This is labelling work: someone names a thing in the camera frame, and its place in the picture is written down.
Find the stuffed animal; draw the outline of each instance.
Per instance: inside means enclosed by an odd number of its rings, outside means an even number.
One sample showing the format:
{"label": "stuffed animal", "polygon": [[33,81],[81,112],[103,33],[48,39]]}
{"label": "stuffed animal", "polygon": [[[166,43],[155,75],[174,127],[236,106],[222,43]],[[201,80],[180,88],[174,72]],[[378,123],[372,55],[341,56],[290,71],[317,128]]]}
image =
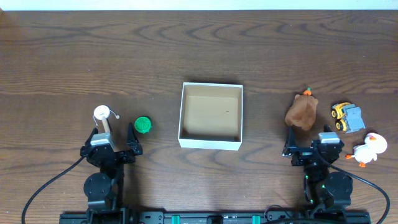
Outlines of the stuffed animal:
{"label": "stuffed animal", "polygon": [[387,141],[380,134],[369,133],[365,137],[365,145],[355,146],[353,155],[346,155],[346,159],[355,158],[359,166],[366,167],[366,163],[374,159],[377,154],[383,153],[387,149]]}
{"label": "stuffed animal", "polygon": [[304,91],[304,95],[295,95],[293,105],[289,108],[285,122],[288,126],[297,126],[304,131],[312,128],[316,113],[318,100],[311,96],[311,91]]}

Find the white duck toy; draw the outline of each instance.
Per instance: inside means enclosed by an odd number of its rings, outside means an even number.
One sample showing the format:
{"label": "white duck toy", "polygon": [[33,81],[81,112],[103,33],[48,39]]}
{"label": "white duck toy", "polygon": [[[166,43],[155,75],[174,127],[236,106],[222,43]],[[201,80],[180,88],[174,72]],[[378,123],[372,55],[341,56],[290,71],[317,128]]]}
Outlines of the white duck toy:
{"label": "white duck toy", "polygon": [[374,159],[377,154],[383,153],[387,149],[387,141],[380,134],[369,133],[365,137],[365,145],[355,146],[353,155],[346,155],[346,159],[355,158],[359,166],[366,167],[366,163]]}

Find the wooden table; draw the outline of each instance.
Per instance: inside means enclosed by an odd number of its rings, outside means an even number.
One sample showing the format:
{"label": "wooden table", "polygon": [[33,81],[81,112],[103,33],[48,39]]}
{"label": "wooden table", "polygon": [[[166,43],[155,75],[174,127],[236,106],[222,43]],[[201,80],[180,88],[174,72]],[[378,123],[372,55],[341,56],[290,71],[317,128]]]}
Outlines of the wooden table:
{"label": "wooden table", "polygon": [[[125,149],[128,122],[148,115],[138,135],[144,155],[125,166],[124,201],[174,210],[265,210],[305,203],[303,169],[281,156],[284,116],[294,95],[311,87],[317,122],[300,134],[310,144],[330,107],[360,106],[366,130],[339,133],[335,165],[369,179],[391,199],[385,223],[398,222],[398,12],[4,12],[0,18],[0,223],[20,223],[30,196],[79,158],[96,106]],[[239,151],[181,149],[177,141],[183,82],[244,85]],[[343,157],[377,131],[388,150],[368,167]],[[49,185],[27,223],[58,223],[87,208],[83,183],[98,169],[86,161]],[[383,196],[354,181],[350,208],[376,222]]]}

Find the blue and yellow toy truck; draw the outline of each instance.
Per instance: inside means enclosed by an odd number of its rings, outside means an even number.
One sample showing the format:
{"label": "blue and yellow toy truck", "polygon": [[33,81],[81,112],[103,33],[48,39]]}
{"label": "blue and yellow toy truck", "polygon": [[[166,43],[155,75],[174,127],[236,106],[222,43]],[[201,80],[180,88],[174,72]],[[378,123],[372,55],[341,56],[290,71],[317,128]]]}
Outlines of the blue and yellow toy truck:
{"label": "blue and yellow toy truck", "polygon": [[351,103],[338,103],[331,107],[331,116],[336,118],[336,128],[339,131],[352,133],[365,128],[361,117],[361,108]]}

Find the green toy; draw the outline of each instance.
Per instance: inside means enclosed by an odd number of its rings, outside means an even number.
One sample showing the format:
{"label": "green toy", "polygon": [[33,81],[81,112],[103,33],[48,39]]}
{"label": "green toy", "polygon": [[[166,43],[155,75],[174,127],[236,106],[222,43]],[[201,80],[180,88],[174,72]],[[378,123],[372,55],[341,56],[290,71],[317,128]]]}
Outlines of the green toy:
{"label": "green toy", "polygon": [[152,127],[152,122],[150,121],[149,118],[143,116],[139,117],[136,119],[136,122],[134,123],[134,127],[136,130],[141,133],[145,134],[148,133]]}

